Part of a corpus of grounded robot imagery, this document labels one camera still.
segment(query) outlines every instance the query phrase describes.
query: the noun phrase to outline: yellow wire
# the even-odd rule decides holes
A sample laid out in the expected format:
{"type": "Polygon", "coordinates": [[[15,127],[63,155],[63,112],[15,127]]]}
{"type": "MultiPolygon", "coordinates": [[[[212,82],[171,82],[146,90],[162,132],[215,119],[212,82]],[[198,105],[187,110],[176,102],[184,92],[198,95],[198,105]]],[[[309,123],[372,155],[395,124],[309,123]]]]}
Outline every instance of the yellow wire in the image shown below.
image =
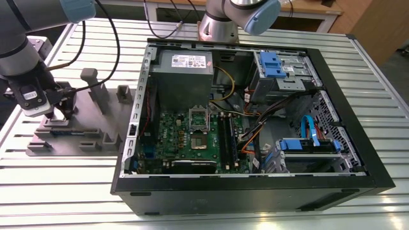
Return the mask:
{"type": "Polygon", "coordinates": [[[220,99],[211,100],[212,102],[220,102],[224,99],[230,98],[232,96],[232,94],[235,93],[235,84],[236,84],[236,82],[235,82],[235,79],[234,79],[232,75],[223,68],[220,68],[219,66],[214,66],[214,67],[220,69],[224,72],[224,74],[228,75],[228,77],[230,77],[230,79],[232,81],[232,91],[231,91],[231,93],[226,97],[223,97],[220,99]]]}

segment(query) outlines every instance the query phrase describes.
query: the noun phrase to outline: black cable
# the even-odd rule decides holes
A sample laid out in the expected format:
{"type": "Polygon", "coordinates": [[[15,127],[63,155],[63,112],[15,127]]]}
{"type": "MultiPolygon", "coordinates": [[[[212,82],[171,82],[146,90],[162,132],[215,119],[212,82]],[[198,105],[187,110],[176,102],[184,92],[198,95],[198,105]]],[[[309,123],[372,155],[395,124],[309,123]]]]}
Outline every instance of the black cable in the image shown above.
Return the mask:
{"type": "Polygon", "coordinates": [[[198,16],[198,20],[200,21],[199,11],[198,11],[198,9],[196,9],[196,7],[195,7],[195,5],[194,5],[192,1],[191,1],[191,0],[188,0],[188,2],[191,3],[191,5],[192,5],[192,7],[194,7],[194,9],[195,9],[196,16],[198,16]]]}
{"type": "Polygon", "coordinates": [[[155,35],[155,37],[158,37],[159,39],[167,39],[168,37],[171,37],[171,36],[175,34],[175,32],[178,31],[179,27],[180,27],[180,26],[183,25],[183,23],[184,23],[184,19],[183,19],[180,13],[179,13],[179,9],[178,9],[178,7],[176,7],[176,4],[175,4],[174,0],[171,0],[171,2],[172,2],[174,7],[175,7],[175,9],[176,9],[176,14],[178,14],[178,16],[179,16],[179,18],[180,18],[180,23],[176,25],[176,28],[175,28],[175,30],[170,33],[170,35],[162,37],[162,36],[159,36],[159,35],[155,33],[155,31],[154,31],[154,28],[152,28],[152,25],[151,25],[151,20],[150,20],[150,12],[148,12],[148,7],[147,7],[147,0],[143,0],[143,7],[144,7],[144,11],[146,11],[146,17],[147,17],[147,22],[148,22],[150,30],[151,30],[152,34],[155,35]]]}
{"type": "Polygon", "coordinates": [[[255,127],[243,134],[242,138],[246,138],[251,133],[256,133],[259,131],[259,129],[263,127],[263,124],[267,122],[268,120],[268,116],[271,114],[275,114],[275,112],[277,112],[280,109],[285,108],[287,105],[297,98],[305,95],[312,95],[317,92],[317,90],[309,90],[305,92],[296,92],[292,95],[289,95],[288,97],[285,97],[283,100],[277,101],[275,104],[272,104],[268,109],[262,113],[262,115],[258,118],[258,121],[255,123],[255,127]]]}
{"type": "Polygon", "coordinates": [[[95,0],[95,2],[98,3],[98,5],[100,6],[107,18],[108,18],[108,21],[111,23],[111,26],[112,26],[112,30],[114,30],[114,35],[115,35],[115,40],[116,40],[116,61],[115,61],[115,64],[114,64],[114,68],[112,68],[112,71],[111,71],[111,74],[110,76],[103,80],[100,81],[99,83],[96,84],[92,84],[90,86],[86,86],[86,87],[82,87],[82,88],[78,88],[75,89],[74,91],[71,91],[70,93],[76,93],[79,91],[83,91],[83,90],[87,90],[87,89],[91,89],[92,87],[95,86],[99,86],[102,84],[104,84],[107,81],[110,81],[110,79],[112,78],[114,76],[114,73],[116,72],[116,68],[118,68],[118,65],[120,64],[120,57],[122,57],[122,44],[120,44],[120,37],[119,37],[119,34],[118,34],[118,31],[116,31],[116,27],[115,27],[115,24],[114,24],[114,20],[106,10],[106,7],[103,6],[100,0],[95,0]]]}
{"type": "Polygon", "coordinates": [[[289,4],[292,5],[292,8],[291,8],[291,10],[289,10],[289,17],[292,18],[292,17],[293,17],[293,14],[295,14],[295,5],[293,5],[292,0],[289,0],[289,4]]]}
{"type": "Polygon", "coordinates": [[[86,21],[83,21],[83,39],[82,39],[82,45],[79,47],[79,52],[75,56],[75,58],[68,62],[68,63],[64,63],[64,64],[60,64],[60,65],[56,65],[56,66],[52,66],[52,67],[48,67],[46,70],[47,71],[52,71],[52,70],[56,70],[56,69],[62,69],[64,67],[68,67],[71,66],[72,63],[75,63],[79,59],[79,56],[82,55],[83,53],[83,49],[84,49],[84,46],[86,46],[86,39],[87,39],[87,26],[86,26],[86,21]]]}

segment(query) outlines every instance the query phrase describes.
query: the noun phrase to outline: sticker label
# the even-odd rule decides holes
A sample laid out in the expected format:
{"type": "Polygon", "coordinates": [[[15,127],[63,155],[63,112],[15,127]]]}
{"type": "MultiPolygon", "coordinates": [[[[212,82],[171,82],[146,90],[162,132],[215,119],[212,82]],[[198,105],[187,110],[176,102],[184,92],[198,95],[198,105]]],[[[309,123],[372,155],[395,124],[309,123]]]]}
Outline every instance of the sticker label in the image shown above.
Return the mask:
{"type": "Polygon", "coordinates": [[[251,95],[248,93],[244,95],[244,101],[248,103],[251,102],[251,95]]]}
{"type": "Polygon", "coordinates": [[[206,56],[174,55],[172,67],[206,69],[206,56]]]}
{"type": "Polygon", "coordinates": [[[263,147],[263,151],[270,151],[271,149],[271,145],[268,143],[266,143],[264,147],[263,147]]]}
{"type": "Polygon", "coordinates": [[[293,69],[292,67],[287,67],[287,66],[284,66],[284,67],[283,67],[283,69],[284,69],[284,71],[288,71],[288,72],[295,72],[295,69],[293,69]]]}
{"type": "Polygon", "coordinates": [[[256,158],[254,158],[254,165],[256,166],[256,168],[260,167],[260,162],[259,162],[259,160],[256,158]]]}
{"type": "Polygon", "coordinates": [[[23,94],[23,97],[24,97],[26,100],[31,100],[31,99],[38,97],[38,92],[36,91],[28,92],[28,93],[23,94]]]}

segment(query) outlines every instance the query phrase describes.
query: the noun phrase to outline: floor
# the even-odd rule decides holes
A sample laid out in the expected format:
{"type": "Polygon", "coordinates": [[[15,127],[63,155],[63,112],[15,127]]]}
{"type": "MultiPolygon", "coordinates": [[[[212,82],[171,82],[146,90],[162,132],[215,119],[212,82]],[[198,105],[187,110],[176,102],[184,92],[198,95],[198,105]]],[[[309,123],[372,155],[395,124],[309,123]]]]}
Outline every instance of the floor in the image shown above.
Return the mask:
{"type": "MultiPolygon", "coordinates": [[[[126,19],[126,20],[146,20],[144,11],[142,7],[124,7],[124,6],[107,6],[107,10],[111,13],[112,18],[126,19]]],[[[190,10],[180,10],[182,16],[186,18],[187,23],[196,23],[196,14],[190,10]]],[[[96,16],[106,17],[103,11],[98,9],[96,16]]],[[[178,22],[179,19],[172,9],[160,9],[158,11],[158,18],[162,21],[178,22]]],[[[31,33],[31,35],[46,36],[50,38],[52,44],[56,43],[59,36],[63,32],[64,27],[56,27],[40,32],[31,33]]],[[[389,61],[381,66],[381,71],[384,72],[388,80],[395,86],[397,92],[401,94],[404,100],[409,104],[409,57],[401,56],[400,52],[396,52],[391,57],[389,61]]],[[[4,92],[6,86],[0,82],[0,93],[4,92]]],[[[7,121],[8,115],[15,107],[15,103],[7,101],[0,97],[0,128],[7,121]]]]}
{"type": "Polygon", "coordinates": [[[401,52],[397,51],[380,69],[407,104],[409,104],[409,57],[404,57],[401,52]]]}

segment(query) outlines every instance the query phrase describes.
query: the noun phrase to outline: power supply label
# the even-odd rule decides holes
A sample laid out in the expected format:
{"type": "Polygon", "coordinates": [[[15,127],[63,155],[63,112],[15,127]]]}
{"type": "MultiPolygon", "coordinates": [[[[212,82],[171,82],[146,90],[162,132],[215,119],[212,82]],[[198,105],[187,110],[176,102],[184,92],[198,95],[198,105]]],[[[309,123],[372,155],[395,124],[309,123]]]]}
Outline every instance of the power supply label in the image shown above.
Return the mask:
{"type": "Polygon", "coordinates": [[[206,69],[206,56],[174,55],[172,67],[206,69]]]}

